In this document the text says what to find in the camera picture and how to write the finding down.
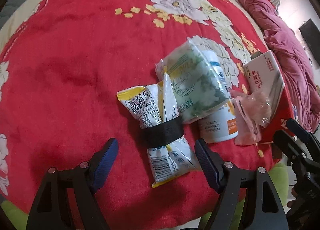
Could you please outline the person right hand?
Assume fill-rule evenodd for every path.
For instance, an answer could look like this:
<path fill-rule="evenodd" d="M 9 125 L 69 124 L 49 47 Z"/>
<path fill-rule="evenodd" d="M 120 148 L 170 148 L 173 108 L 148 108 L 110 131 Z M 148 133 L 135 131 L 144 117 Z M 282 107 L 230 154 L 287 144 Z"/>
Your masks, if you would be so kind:
<path fill-rule="evenodd" d="M 295 204 L 296 199 L 299 197 L 294 188 L 291 189 L 291 195 L 292 198 L 288 199 L 286 203 L 287 208 L 291 208 Z"/>

